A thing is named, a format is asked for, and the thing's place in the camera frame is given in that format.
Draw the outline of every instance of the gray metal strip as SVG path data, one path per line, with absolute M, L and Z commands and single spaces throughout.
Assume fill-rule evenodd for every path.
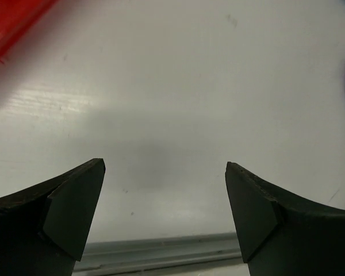
M 116 241 L 88 244 L 74 272 L 101 276 L 239 258 L 235 233 Z

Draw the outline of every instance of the white table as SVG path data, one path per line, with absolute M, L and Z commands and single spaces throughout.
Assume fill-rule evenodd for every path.
M 89 242 L 235 231 L 227 161 L 345 208 L 342 0 L 61 0 L 0 64 L 0 196 L 93 157 Z

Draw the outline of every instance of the red plastic object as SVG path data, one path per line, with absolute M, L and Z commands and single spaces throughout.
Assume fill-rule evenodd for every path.
M 0 0 L 0 57 L 58 0 Z

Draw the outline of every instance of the red container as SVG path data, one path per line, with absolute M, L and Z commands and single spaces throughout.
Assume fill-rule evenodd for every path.
M 0 0 L 0 57 L 57 0 Z

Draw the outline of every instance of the black plastic part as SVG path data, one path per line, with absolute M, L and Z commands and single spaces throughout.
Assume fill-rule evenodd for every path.
M 345 210 L 319 204 L 228 163 L 226 184 L 251 276 L 345 275 Z
M 0 198 L 0 276 L 68 276 L 85 248 L 102 159 Z

